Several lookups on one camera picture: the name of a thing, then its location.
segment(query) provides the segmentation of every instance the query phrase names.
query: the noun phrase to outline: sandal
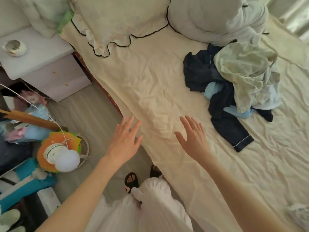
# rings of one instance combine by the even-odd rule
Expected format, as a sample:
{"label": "sandal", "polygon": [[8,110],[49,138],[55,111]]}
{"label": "sandal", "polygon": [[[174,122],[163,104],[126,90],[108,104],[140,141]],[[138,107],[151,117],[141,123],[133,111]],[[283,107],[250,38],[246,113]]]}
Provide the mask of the sandal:
{"label": "sandal", "polygon": [[[135,176],[135,179],[131,182],[127,182],[130,176]],[[139,184],[138,184],[138,179],[137,179],[137,175],[135,173],[129,173],[126,178],[125,178],[125,185],[126,185],[126,191],[127,193],[131,193],[131,190],[133,187],[138,188]]]}
{"label": "sandal", "polygon": [[154,170],[154,164],[151,166],[151,169],[150,169],[150,177],[151,178],[162,178],[162,173],[161,171],[159,170],[158,167],[156,167],[157,169]]}

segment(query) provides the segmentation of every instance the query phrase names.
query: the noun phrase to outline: wooden stick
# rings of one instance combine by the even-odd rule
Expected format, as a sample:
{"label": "wooden stick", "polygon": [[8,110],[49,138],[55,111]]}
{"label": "wooden stick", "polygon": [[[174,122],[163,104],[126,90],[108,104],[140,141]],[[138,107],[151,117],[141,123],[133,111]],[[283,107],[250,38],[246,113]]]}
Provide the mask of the wooden stick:
{"label": "wooden stick", "polygon": [[39,117],[35,117],[30,114],[27,114],[25,112],[16,111],[16,110],[8,112],[8,111],[4,111],[1,109],[0,109],[0,112],[6,114],[4,118],[7,118],[7,119],[17,120],[22,123],[36,125],[42,128],[51,129],[56,132],[60,131],[61,129],[64,131],[68,131],[67,127],[61,126],[61,129],[60,129],[60,127],[52,121],[44,120]]}

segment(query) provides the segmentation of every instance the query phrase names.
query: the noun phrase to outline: nightstand top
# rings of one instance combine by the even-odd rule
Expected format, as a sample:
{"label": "nightstand top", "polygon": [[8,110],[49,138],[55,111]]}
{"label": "nightstand top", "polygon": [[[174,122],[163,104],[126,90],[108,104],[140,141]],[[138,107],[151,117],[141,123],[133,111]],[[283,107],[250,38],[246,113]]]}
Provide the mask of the nightstand top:
{"label": "nightstand top", "polygon": [[[12,57],[2,46],[10,40],[19,40],[27,46],[27,52],[21,57]],[[10,79],[16,80],[32,71],[54,62],[74,52],[72,46],[58,34],[45,38],[29,27],[0,38],[0,63]]]}

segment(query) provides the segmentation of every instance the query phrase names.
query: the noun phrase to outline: wooden floor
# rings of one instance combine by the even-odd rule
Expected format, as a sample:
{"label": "wooden floor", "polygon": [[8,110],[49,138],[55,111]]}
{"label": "wooden floor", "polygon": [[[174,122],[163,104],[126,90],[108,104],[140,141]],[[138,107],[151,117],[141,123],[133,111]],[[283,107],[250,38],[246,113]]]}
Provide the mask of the wooden floor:
{"label": "wooden floor", "polygon": [[[47,107],[52,117],[60,125],[68,127],[69,131],[79,133],[87,139],[90,146],[89,160],[80,168],[69,173],[57,174],[59,182],[54,186],[54,190],[62,203],[79,187],[100,158],[105,155],[116,125],[121,122],[122,117],[94,82],[60,101],[60,104],[48,101]],[[103,192],[106,202],[121,199],[126,194],[124,178],[128,173],[135,172],[139,183],[143,183],[149,178],[151,165],[150,157],[141,146],[136,155],[125,163],[107,184]],[[182,203],[172,187],[171,191],[174,199]],[[194,231],[203,231],[192,218],[191,221]]]}

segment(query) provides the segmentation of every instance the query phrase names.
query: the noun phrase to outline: hand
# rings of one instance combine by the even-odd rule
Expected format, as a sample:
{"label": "hand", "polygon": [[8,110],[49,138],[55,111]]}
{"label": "hand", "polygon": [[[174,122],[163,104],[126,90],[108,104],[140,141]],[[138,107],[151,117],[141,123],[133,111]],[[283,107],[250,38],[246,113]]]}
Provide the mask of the hand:
{"label": "hand", "polygon": [[216,156],[211,153],[209,148],[202,124],[199,124],[195,119],[188,116],[186,118],[180,117],[180,121],[187,132],[187,141],[180,132],[175,132],[175,135],[185,152],[203,168],[205,164],[217,162]]}
{"label": "hand", "polygon": [[136,133],[141,125],[141,121],[137,121],[130,130],[134,117],[131,116],[126,122],[126,117],[123,117],[120,125],[117,125],[113,139],[107,149],[106,157],[110,158],[118,168],[120,168],[125,162],[131,159],[137,149],[141,145],[143,136],[140,136],[135,140]]}

